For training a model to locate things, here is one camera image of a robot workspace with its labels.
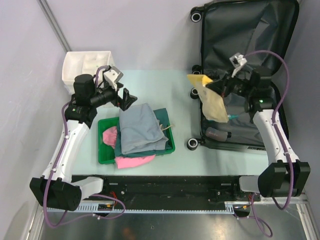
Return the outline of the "yellow cloth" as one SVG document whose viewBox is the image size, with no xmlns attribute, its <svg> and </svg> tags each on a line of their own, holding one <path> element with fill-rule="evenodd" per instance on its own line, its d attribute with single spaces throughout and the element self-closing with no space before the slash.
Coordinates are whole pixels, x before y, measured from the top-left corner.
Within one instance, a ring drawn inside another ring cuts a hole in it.
<svg viewBox="0 0 320 240">
<path fill-rule="evenodd" d="M 214 83 L 214 81 L 204 74 L 188 74 L 187 78 L 198 92 L 204 117 L 208 121 L 227 123 L 229 117 L 224 99 L 218 93 L 209 89 L 209 84 Z"/>
</svg>

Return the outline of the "teal toothpaste tube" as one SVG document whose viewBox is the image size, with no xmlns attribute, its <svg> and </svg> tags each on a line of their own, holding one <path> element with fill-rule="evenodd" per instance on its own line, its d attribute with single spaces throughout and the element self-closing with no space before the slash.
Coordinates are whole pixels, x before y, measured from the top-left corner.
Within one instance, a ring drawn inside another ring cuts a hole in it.
<svg viewBox="0 0 320 240">
<path fill-rule="evenodd" d="M 228 114 L 227 117 L 228 117 L 229 120 L 233 120 L 233 119 L 237 119 L 239 117 L 239 115 L 237 115 L 237 114 Z"/>
</svg>

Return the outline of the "pink cloth garment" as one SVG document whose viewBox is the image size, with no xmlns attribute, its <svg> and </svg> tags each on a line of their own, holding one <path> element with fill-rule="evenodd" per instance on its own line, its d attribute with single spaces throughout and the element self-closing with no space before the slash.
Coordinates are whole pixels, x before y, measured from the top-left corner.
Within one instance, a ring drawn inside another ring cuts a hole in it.
<svg viewBox="0 0 320 240">
<path fill-rule="evenodd" d="M 116 153 L 116 147 L 120 144 L 117 143 L 117 139 L 120 136 L 117 127 L 112 126 L 102 133 L 102 141 L 105 145 L 110 146 L 114 153 Z M 147 164 L 154 160 L 156 155 L 147 156 L 137 156 L 137 157 L 127 157 L 127 156 L 115 156 L 115 163 L 118 169 L 134 168 Z"/>
</svg>

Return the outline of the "space astronaut hardshell suitcase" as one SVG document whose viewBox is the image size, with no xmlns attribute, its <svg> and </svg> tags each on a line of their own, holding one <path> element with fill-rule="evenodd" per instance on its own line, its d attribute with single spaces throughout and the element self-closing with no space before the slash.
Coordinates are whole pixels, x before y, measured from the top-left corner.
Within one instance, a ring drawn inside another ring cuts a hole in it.
<svg viewBox="0 0 320 240">
<path fill-rule="evenodd" d="M 213 0 L 193 7 L 191 21 L 201 23 L 201 63 L 192 67 L 192 73 L 221 80 L 231 70 L 230 57 L 240 53 L 249 54 L 250 67 L 264 67 L 275 74 L 287 52 L 299 9 L 296 0 Z M 239 115 L 227 123 L 201 115 L 198 144 L 209 149 L 263 150 L 262 137 L 245 112 L 245 101 L 234 93 L 225 98 L 227 113 Z M 206 137 L 209 127 L 231 132 L 231 138 L 216 141 Z"/>
</svg>

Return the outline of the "pink plastic pouch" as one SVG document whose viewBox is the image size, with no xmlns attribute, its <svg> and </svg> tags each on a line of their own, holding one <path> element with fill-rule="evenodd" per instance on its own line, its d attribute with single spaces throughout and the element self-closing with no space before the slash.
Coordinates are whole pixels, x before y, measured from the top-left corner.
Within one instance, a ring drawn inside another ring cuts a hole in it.
<svg viewBox="0 0 320 240">
<path fill-rule="evenodd" d="M 208 127 L 205 131 L 205 136 L 219 142 L 226 142 L 227 139 L 232 137 L 232 133 Z"/>
</svg>

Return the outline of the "green plastic tray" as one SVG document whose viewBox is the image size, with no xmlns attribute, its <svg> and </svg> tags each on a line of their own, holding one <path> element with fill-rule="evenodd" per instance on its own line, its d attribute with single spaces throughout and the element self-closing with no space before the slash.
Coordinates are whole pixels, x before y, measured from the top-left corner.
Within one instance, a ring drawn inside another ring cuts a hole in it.
<svg viewBox="0 0 320 240">
<path fill-rule="evenodd" d="M 113 164 L 115 163 L 115 153 L 111 146 L 103 142 L 103 132 L 111 127 L 115 127 L 119 123 L 119 117 L 112 117 L 101 119 L 97 122 L 97 155 L 100 164 Z M 166 129 L 164 135 L 168 138 L 165 145 L 165 150 L 157 151 L 156 156 L 171 154 L 176 150 L 172 129 Z"/>
</svg>

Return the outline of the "white drawer organizer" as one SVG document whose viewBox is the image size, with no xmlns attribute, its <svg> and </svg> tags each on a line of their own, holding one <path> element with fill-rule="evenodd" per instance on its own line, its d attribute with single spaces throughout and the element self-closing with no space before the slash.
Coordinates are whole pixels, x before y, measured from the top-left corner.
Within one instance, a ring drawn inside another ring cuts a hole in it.
<svg viewBox="0 0 320 240">
<path fill-rule="evenodd" d="M 81 74 L 95 75 L 101 66 L 115 66 L 111 51 L 68 51 L 65 55 L 61 79 L 69 95 L 75 93 L 75 77 Z"/>
</svg>

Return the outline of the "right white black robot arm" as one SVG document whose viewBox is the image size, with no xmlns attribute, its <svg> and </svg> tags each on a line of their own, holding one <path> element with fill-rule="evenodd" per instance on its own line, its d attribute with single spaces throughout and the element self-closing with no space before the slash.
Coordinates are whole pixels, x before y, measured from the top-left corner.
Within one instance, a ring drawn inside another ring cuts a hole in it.
<svg viewBox="0 0 320 240">
<path fill-rule="evenodd" d="M 279 114 L 282 103 L 270 97 L 271 75 L 254 70 L 250 79 L 230 75 L 202 86 L 214 92 L 220 101 L 231 93 L 245 98 L 245 112 L 257 127 L 269 160 L 269 166 L 256 178 L 257 187 L 251 192 L 273 199 L 300 196 L 311 168 L 308 162 L 300 161 L 286 138 Z"/>
</svg>

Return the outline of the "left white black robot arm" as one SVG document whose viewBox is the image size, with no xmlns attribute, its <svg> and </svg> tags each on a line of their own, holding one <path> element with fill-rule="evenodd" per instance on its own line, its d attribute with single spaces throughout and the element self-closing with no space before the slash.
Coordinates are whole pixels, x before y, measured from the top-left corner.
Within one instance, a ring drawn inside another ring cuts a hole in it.
<svg viewBox="0 0 320 240">
<path fill-rule="evenodd" d="M 41 177 L 31 179 L 29 187 L 43 208 L 75 211 L 80 202 L 95 195 L 100 200 L 110 196 L 111 188 L 100 177 L 88 176 L 72 181 L 72 169 L 80 146 L 88 134 L 97 108 L 112 103 L 121 110 L 127 110 L 137 97 L 124 88 L 123 96 L 118 94 L 123 87 L 122 72 L 107 70 L 102 75 L 102 86 L 94 82 L 94 76 L 81 74 L 75 77 L 74 94 L 62 108 L 63 130 L 57 148 Z"/>
</svg>

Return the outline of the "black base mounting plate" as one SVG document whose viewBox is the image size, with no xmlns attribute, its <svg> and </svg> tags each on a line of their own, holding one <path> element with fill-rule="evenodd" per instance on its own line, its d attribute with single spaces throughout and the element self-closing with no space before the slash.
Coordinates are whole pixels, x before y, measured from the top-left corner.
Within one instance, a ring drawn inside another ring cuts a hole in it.
<svg viewBox="0 0 320 240">
<path fill-rule="evenodd" d="M 101 175 L 101 194 L 125 204 L 247 202 L 249 193 L 240 189 L 239 176 L 121 176 Z"/>
</svg>

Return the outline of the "aluminium frame rail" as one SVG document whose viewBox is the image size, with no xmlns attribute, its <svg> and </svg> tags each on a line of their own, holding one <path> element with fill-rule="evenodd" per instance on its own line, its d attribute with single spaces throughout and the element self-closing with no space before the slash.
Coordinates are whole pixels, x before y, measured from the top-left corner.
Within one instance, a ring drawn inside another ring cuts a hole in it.
<svg viewBox="0 0 320 240">
<path fill-rule="evenodd" d="M 287 197 L 276 197 L 276 201 L 279 205 L 284 205 L 287 201 Z M 305 204 L 308 203 L 308 197 L 303 192 L 300 196 L 291 197 L 289 204 Z M 259 204 L 274 204 L 274 200 L 271 197 L 260 197 Z"/>
</svg>

